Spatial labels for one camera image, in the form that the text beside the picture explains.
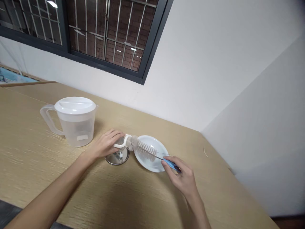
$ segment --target white wall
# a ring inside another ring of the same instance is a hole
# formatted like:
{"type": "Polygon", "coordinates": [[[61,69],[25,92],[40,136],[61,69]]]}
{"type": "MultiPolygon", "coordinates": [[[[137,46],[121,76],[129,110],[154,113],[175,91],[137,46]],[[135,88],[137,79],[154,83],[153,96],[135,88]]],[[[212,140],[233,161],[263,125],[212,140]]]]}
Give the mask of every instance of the white wall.
{"type": "MultiPolygon", "coordinates": [[[[297,0],[175,0],[144,86],[1,40],[30,74],[201,131],[302,30],[297,0]]],[[[2,47],[0,61],[16,68],[2,47]]]]}
{"type": "Polygon", "coordinates": [[[305,213],[305,34],[202,133],[270,215],[305,213]]]}

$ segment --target window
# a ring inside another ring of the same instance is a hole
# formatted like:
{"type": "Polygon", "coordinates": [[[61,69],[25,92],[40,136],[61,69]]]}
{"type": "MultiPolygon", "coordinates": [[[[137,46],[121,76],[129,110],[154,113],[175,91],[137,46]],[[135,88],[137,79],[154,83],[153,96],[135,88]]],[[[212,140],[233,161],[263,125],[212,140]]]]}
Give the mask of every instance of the window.
{"type": "Polygon", "coordinates": [[[0,0],[0,36],[144,84],[173,0],[0,0]]]}

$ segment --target label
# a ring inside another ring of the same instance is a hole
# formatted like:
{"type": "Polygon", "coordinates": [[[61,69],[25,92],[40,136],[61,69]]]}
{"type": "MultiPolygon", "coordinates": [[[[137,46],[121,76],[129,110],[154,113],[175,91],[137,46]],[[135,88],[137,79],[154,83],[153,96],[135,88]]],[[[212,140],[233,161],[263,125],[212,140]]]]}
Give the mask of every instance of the label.
{"type": "Polygon", "coordinates": [[[76,138],[77,141],[84,140],[84,139],[88,139],[88,135],[81,135],[81,136],[77,136],[77,138],[76,138]]]}

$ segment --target metal base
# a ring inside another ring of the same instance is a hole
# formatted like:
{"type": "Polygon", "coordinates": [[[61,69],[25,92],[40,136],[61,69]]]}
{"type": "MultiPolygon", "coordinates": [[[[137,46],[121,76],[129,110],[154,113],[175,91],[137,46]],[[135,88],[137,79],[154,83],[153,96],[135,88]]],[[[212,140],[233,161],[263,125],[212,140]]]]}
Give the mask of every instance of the metal base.
{"type": "Polygon", "coordinates": [[[112,165],[120,165],[123,164],[129,158],[129,150],[127,148],[122,151],[123,157],[120,157],[120,153],[116,152],[114,154],[110,154],[105,157],[106,161],[112,165]]]}

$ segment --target plastic pitcher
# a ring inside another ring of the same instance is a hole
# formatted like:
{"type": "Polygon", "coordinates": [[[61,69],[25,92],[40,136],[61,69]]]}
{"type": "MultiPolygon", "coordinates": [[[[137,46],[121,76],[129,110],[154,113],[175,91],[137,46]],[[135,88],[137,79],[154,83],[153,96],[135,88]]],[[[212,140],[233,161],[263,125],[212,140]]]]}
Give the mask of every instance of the plastic pitcher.
{"type": "Polygon", "coordinates": [[[81,147],[93,139],[96,107],[97,105],[90,99],[67,97],[59,100],[55,105],[43,106],[40,113],[52,132],[65,135],[71,146],[81,147]],[[49,110],[57,111],[63,131],[55,127],[49,110]]]}

